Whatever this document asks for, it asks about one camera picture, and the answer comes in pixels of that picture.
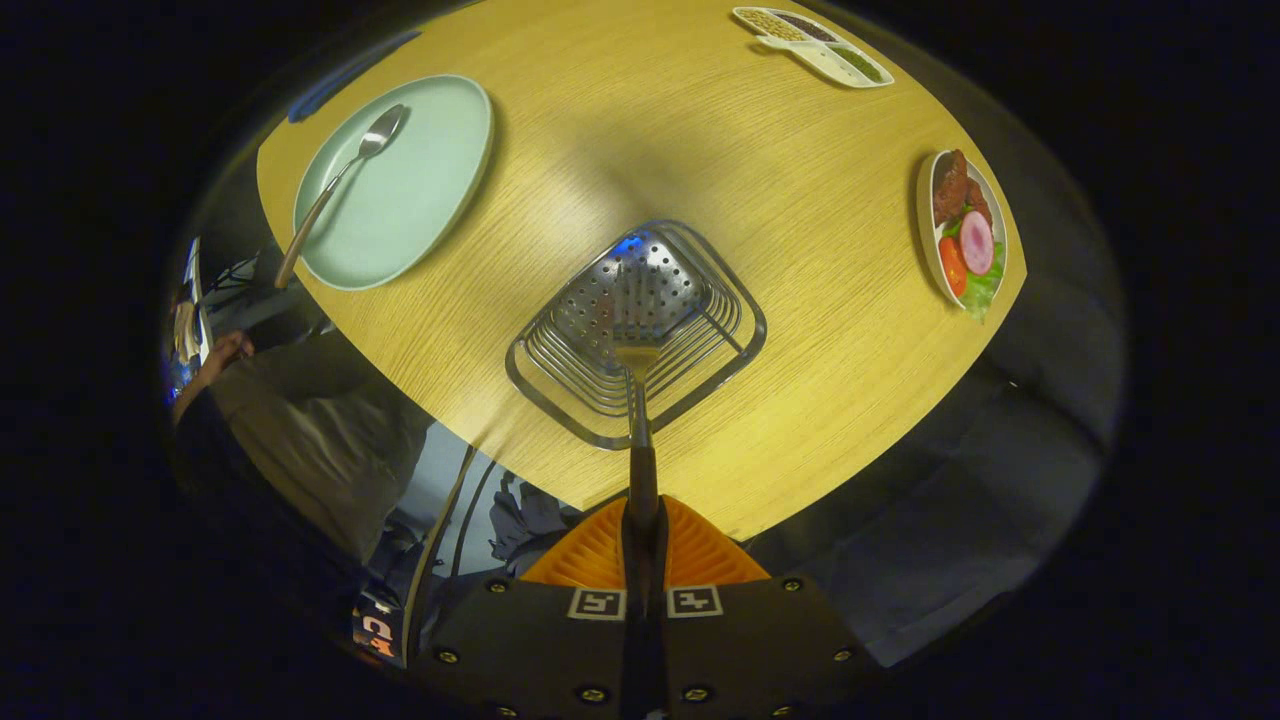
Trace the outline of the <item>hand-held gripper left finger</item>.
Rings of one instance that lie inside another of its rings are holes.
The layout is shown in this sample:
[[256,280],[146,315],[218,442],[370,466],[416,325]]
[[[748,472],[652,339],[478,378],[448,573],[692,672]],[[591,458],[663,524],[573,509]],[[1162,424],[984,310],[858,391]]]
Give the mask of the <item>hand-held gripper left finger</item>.
[[443,609],[425,685],[468,719],[640,717],[640,503],[608,503],[526,573]]

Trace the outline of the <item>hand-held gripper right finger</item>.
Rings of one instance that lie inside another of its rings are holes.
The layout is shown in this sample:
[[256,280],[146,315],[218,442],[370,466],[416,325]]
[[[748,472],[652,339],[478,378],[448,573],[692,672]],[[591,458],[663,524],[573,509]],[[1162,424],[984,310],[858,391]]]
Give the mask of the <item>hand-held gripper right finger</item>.
[[660,687],[668,719],[812,719],[881,682],[818,582],[773,577],[663,498]]

